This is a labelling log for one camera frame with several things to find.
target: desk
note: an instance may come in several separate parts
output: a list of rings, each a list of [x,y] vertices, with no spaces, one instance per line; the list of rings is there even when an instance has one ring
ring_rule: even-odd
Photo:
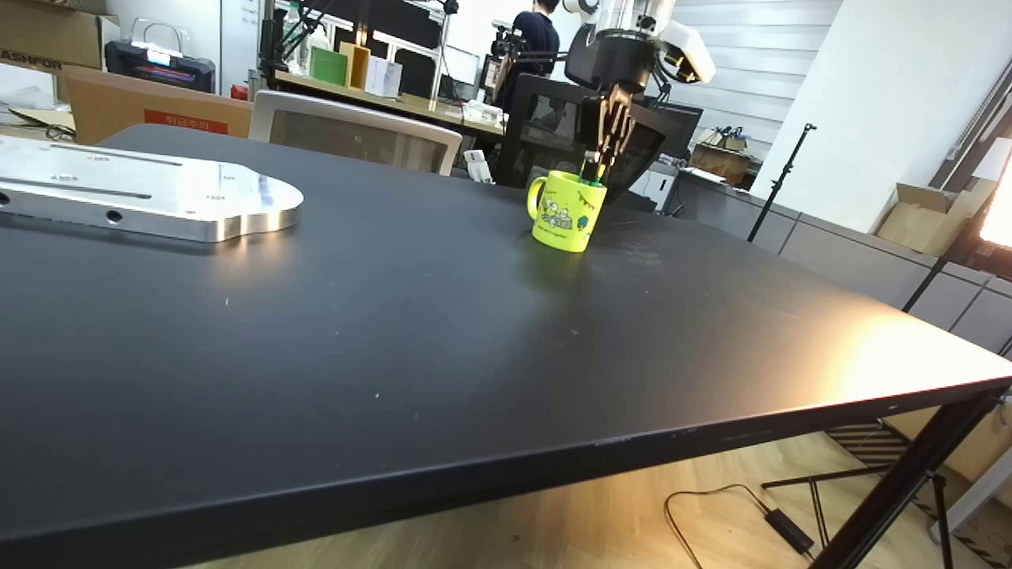
[[[401,118],[415,118],[415,121],[427,121],[427,123],[463,134],[463,137],[477,137],[477,139],[501,139],[506,134],[501,125],[493,125],[493,123],[463,121],[461,104],[430,102],[417,96],[379,98],[360,88],[345,88],[345,86],[311,80],[311,75],[290,75],[290,72],[274,72],[274,88],[391,111]]]
[[[303,220],[215,254],[4,220],[0,566],[188,562],[942,403],[831,539],[856,566],[1012,367],[712,227],[243,139]]]

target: silver metal part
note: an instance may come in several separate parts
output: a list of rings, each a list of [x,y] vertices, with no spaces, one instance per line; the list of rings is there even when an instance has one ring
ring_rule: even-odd
[[[215,243],[290,227],[300,202],[241,163],[0,137],[0,218]]]

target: cup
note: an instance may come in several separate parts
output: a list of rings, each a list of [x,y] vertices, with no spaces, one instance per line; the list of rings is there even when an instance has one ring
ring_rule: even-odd
[[[584,254],[603,208],[606,187],[569,172],[550,172],[527,187],[531,237],[543,245]]]

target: chair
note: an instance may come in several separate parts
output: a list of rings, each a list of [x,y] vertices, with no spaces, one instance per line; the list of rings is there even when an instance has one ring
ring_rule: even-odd
[[[268,88],[260,88],[254,98],[249,139],[443,176],[453,172],[461,145],[461,137],[453,130]]]
[[[579,172],[581,163],[581,102],[595,92],[543,75],[517,75],[509,108],[509,125],[496,156],[496,181],[526,187],[543,172]],[[657,153],[686,158],[689,139],[703,118],[699,108],[638,102],[631,104],[634,130],[626,153],[615,158],[603,187],[610,199],[626,193]]]

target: black pole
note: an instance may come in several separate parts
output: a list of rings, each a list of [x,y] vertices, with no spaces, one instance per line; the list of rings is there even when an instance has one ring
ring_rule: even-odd
[[[777,176],[777,181],[771,181],[771,193],[766,197],[762,213],[759,213],[759,218],[755,218],[755,224],[751,224],[751,231],[748,231],[748,243],[755,239],[755,234],[759,234],[759,227],[762,227],[762,220],[766,220],[766,216],[769,216],[771,202],[777,199],[777,193],[782,193],[782,187],[783,187],[786,175],[792,172],[792,158],[798,158],[798,153],[801,153],[802,139],[807,139],[811,130],[817,130],[817,123],[807,123],[807,125],[801,130],[801,139],[798,139],[798,145],[792,145],[791,158],[783,162],[782,176]]]

